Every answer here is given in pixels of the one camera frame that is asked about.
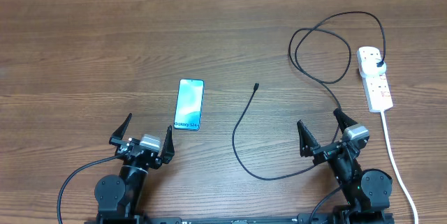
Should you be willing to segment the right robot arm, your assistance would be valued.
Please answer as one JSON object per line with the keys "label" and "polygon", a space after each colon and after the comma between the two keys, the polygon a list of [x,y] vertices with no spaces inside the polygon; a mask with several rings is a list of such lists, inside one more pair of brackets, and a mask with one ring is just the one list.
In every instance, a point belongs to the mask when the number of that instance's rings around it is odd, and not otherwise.
{"label": "right robot arm", "polygon": [[[300,155],[312,157],[314,165],[327,163],[338,187],[325,196],[310,214],[298,215],[305,223],[393,223],[393,215],[387,214],[393,180],[379,169],[363,170],[357,161],[360,150],[369,141],[369,130],[347,116],[341,109],[333,111],[342,138],[338,142],[322,146],[302,121],[297,122],[300,138]],[[333,208],[329,214],[317,214],[321,205],[334,194],[343,193],[346,204]]]}

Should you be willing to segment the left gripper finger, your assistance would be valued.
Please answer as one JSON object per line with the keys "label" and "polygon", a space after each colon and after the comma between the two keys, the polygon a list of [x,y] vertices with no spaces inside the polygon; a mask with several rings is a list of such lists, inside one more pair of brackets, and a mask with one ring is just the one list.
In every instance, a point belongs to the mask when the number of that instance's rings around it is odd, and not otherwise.
{"label": "left gripper finger", "polygon": [[175,149],[172,137],[172,126],[167,128],[166,138],[163,143],[163,148],[161,150],[160,159],[163,164],[169,164],[175,155]]}
{"label": "left gripper finger", "polygon": [[113,134],[111,135],[110,139],[122,140],[123,137],[124,137],[124,134],[126,132],[126,129],[129,126],[131,118],[132,118],[132,114],[129,113],[129,115],[127,116],[125,121],[113,132]]}

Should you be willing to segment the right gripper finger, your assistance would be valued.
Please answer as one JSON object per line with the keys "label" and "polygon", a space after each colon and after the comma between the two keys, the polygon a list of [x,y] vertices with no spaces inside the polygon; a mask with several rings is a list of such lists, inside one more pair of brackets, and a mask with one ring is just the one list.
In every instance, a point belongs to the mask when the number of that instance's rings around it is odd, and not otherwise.
{"label": "right gripper finger", "polygon": [[352,118],[346,115],[340,108],[335,109],[333,111],[333,114],[342,133],[344,133],[347,128],[358,125],[357,121],[354,121]]}
{"label": "right gripper finger", "polygon": [[313,156],[315,149],[320,147],[320,144],[316,141],[315,137],[304,125],[302,120],[297,122],[298,133],[300,138],[300,155],[302,157]]}

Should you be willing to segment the Samsung Galaxy smartphone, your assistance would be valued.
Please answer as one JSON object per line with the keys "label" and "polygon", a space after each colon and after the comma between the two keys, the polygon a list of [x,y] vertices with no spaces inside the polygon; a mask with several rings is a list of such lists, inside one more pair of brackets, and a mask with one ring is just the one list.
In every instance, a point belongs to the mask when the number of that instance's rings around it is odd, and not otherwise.
{"label": "Samsung Galaxy smartphone", "polygon": [[203,80],[181,79],[179,81],[174,118],[175,129],[200,129],[204,88]]}

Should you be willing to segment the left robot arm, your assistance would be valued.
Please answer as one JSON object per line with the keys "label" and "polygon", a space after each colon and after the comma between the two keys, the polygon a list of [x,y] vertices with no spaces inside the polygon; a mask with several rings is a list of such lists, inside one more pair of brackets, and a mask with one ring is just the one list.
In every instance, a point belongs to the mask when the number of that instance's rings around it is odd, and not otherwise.
{"label": "left robot arm", "polygon": [[116,146],[115,158],[123,161],[118,175],[101,178],[95,186],[98,202],[97,223],[150,223],[138,204],[150,169],[157,170],[168,164],[175,155],[172,127],[165,140],[144,134],[140,139],[124,139],[132,115],[111,135],[109,143]]}

